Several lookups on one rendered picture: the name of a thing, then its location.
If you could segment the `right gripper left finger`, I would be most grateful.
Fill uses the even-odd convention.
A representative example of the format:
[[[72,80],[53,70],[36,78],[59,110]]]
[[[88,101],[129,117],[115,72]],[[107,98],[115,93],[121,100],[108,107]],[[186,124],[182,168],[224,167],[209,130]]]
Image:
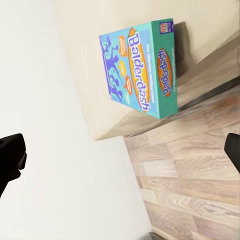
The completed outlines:
[[[26,146],[21,133],[0,138],[0,194],[25,153]]]

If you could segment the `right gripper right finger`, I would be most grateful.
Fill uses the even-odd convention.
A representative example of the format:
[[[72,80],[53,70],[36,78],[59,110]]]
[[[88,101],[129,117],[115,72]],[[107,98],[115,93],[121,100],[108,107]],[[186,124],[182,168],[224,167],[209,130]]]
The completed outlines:
[[[224,151],[240,173],[240,135],[228,133]]]

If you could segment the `board game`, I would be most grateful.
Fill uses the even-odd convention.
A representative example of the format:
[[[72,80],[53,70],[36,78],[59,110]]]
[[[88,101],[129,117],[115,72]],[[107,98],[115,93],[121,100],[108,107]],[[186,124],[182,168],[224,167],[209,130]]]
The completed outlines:
[[[174,18],[100,35],[108,95],[159,119],[178,113]]]

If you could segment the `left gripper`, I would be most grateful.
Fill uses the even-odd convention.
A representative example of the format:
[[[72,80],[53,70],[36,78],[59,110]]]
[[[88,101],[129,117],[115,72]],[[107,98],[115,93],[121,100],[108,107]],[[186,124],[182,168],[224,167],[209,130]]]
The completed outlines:
[[[7,184],[10,181],[13,181],[15,179],[20,178],[21,176],[21,172],[20,170],[23,170],[26,166],[26,160],[27,160],[27,153],[24,154],[24,156],[22,157],[21,161],[19,162],[19,164],[17,165],[16,169],[14,170],[13,174],[11,175],[10,179],[8,180]]]

